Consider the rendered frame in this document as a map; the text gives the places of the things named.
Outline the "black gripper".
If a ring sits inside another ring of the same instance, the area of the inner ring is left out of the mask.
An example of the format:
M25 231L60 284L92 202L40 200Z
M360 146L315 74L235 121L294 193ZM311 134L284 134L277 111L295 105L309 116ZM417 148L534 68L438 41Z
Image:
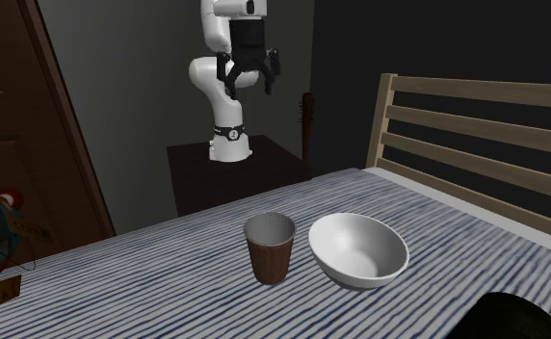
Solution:
M255 66L264 76L265 93L271 95L273 84L281 69L278 50L265 47L265 20L232 19L229 21L229 29L231 54L217 53L217 79L223 82L226 94L235 100L236 80L249 72L250 66ZM230 61L233 62L233 66L226 72L226 65Z

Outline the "dark red spiked bat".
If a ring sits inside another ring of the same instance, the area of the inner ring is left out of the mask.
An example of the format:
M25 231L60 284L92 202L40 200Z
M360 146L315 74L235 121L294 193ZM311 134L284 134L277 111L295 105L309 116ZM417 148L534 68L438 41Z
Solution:
M305 92L302 95L300 107L302 124L302 159L306 162L308 158L310 130L314 113L314 97L311 92Z

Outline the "dark robot stand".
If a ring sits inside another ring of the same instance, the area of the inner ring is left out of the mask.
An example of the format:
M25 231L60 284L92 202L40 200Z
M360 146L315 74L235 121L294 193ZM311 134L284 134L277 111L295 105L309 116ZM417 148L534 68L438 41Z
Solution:
M209 159L208 143L167 148L177 214L182 216L312 178L311 167L264 135L251 136L241 162Z

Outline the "brown paper cup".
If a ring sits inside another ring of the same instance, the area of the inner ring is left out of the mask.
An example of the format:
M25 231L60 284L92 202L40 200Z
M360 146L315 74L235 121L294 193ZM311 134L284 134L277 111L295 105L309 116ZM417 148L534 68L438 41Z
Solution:
M294 222L285 215L267 212L248 219L243 231L256 280L266 285L282 282L297 232Z

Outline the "white bowl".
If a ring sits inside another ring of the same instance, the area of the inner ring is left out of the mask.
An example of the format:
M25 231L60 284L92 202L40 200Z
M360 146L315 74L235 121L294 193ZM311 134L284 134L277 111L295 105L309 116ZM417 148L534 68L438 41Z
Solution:
M308 243L320 269L334 282L356 290L388 284L408 266L405 240L373 218L334 213L316 220Z

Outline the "brown wooden door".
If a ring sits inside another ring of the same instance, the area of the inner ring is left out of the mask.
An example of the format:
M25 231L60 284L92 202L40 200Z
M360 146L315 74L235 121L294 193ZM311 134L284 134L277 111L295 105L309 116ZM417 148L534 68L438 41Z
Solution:
M15 262L115 236L38 0L0 0L0 190L24 195L23 219L52 243L23 238Z

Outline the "black rounded object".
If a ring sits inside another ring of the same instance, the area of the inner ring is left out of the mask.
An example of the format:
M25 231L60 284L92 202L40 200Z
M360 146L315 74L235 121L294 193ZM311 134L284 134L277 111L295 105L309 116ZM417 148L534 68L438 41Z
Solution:
M551 316L519 296L482 295L445 339L551 339Z

